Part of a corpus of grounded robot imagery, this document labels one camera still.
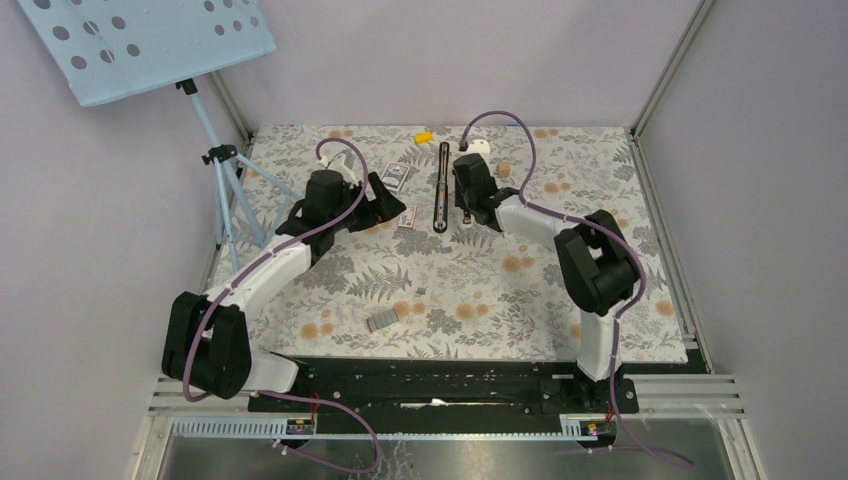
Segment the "black stapler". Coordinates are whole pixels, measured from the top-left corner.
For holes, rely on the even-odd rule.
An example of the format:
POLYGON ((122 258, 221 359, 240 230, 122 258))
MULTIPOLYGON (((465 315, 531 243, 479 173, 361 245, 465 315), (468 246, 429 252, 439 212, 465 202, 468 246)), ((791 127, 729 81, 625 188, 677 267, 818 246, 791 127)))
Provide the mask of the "black stapler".
POLYGON ((441 142, 438 149, 438 169, 432 228, 436 233, 444 233, 448 227, 448 167, 450 145, 441 142))

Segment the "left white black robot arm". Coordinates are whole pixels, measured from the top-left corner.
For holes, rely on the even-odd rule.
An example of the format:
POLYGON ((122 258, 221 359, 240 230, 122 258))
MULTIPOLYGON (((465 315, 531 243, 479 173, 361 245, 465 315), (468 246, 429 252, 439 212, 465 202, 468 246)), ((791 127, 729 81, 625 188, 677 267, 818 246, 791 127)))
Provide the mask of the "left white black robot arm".
POLYGON ((183 396, 230 399, 243 390, 272 391, 288 411, 309 401, 310 385, 295 361, 251 344, 250 322, 289 283, 307 272, 335 243, 389 222, 406 209, 376 173, 365 182, 335 170, 318 170, 305 196, 275 230, 266 247, 222 284, 173 302, 162 358, 164 375, 182 384, 183 396))

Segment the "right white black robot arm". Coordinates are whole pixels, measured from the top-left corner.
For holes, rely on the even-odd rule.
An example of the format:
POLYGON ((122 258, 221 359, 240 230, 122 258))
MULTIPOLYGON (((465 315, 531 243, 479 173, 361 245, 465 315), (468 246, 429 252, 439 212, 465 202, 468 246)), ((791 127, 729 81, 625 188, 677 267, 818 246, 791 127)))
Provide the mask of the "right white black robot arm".
POLYGON ((565 291, 580 310, 573 396, 583 410, 601 410, 618 383, 619 319, 635 303, 635 288, 644 280, 644 270, 612 215, 598 210, 574 217, 524 203, 517 189, 496 185, 479 154, 460 157, 453 170, 457 205, 478 224, 519 235, 556 254, 565 291))

